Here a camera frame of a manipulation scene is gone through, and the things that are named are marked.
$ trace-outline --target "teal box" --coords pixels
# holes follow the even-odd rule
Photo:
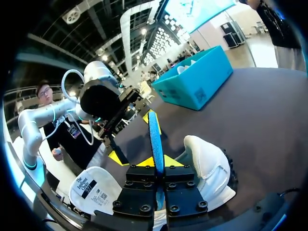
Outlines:
[[[178,74],[178,66],[186,65],[190,67]],[[225,52],[217,46],[178,63],[152,87],[165,102],[199,111],[232,73]]]

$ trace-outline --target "table surface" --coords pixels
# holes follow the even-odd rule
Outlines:
[[[232,218],[269,192],[300,187],[308,168],[307,74],[277,68],[235,69],[199,112],[157,99],[151,107],[163,131],[164,153],[175,158],[195,135],[227,150],[238,174],[237,195],[215,213]],[[115,138],[132,164],[151,156],[147,124],[134,119]],[[128,167],[102,163],[120,183]]]

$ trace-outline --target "badge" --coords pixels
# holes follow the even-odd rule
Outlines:
[[[71,125],[71,127],[68,128],[67,131],[72,135],[74,139],[76,139],[81,133],[74,125]]]

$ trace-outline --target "yellow marker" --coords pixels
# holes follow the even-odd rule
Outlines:
[[[121,166],[127,166],[127,165],[129,165],[129,163],[127,163],[127,164],[122,164],[121,161],[120,161],[120,159],[119,159],[119,157],[117,157],[117,154],[116,154],[115,151],[112,151],[112,152],[109,154],[109,157],[110,157],[111,159],[113,159],[114,161],[116,161],[116,162],[117,162],[119,165],[121,165]]]
[[[143,117],[143,120],[144,120],[147,124],[149,123],[149,117],[148,117],[149,112],[153,112],[153,110],[150,109],[150,110],[147,112],[147,114],[145,114],[145,116]],[[160,126],[159,126],[159,122],[158,122],[158,117],[157,117],[157,114],[156,114],[156,113],[155,113],[155,115],[156,115],[156,119],[157,119],[157,123],[158,123],[159,135],[161,135],[161,134],[162,134],[162,131],[160,130]]]
[[[178,161],[172,159],[171,157],[169,157],[167,155],[164,155],[164,159],[165,159],[165,167],[170,167],[171,165],[174,165],[175,167],[184,166],[183,164],[179,163]],[[153,160],[152,156],[150,158],[146,159],[145,161],[142,161],[137,166],[145,167],[147,165],[154,167],[154,160]]]

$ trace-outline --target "white robotic arm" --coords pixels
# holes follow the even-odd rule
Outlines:
[[[61,85],[62,91],[67,99],[52,103],[42,108],[32,110],[26,109],[22,111],[18,117],[18,127],[25,142],[23,161],[29,169],[35,169],[37,164],[38,150],[43,141],[42,135],[39,131],[40,127],[59,119],[66,113],[70,114],[68,117],[70,121],[79,119],[95,121],[97,119],[82,110],[79,99],[76,97],[70,97],[67,94],[64,84],[67,75],[70,73],[78,74],[84,84],[93,80],[107,81],[108,84],[112,86],[111,89],[113,87],[116,88],[118,84],[117,80],[112,76],[108,68],[102,62],[94,61],[86,66],[84,76],[77,70],[69,70],[64,74]]]
[[[55,102],[38,109],[23,110],[18,117],[18,127],[24,139],[23,161],[29,169],[35,169],[39,147],[43,141],[39,128],[57,120],[67,111],[78,118],[75,103],[69,99]]]

